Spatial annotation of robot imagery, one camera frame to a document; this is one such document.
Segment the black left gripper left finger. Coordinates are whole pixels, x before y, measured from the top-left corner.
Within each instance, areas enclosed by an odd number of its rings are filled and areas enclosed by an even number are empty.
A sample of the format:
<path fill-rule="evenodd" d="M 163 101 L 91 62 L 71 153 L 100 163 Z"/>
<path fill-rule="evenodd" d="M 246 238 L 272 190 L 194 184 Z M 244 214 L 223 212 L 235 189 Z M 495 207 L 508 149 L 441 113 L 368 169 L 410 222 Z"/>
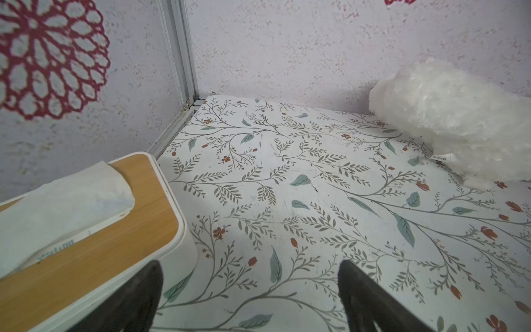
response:
<path fill-rule="evenodd" d="M 163 270 L 153 260 L 70 331 L 149 331 L 163 287 Z"/>

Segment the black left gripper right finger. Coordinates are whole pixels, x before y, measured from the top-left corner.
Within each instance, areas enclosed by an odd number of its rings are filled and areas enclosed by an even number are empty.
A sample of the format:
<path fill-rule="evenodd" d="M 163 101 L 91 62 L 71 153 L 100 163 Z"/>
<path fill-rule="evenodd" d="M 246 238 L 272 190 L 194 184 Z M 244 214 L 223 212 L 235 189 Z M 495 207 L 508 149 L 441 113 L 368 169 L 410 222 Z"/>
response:
<path fill-rule="evenodd" d="M 337 274 L 339 295 L 350 331 L 431 331 L 352 261 Z"/>

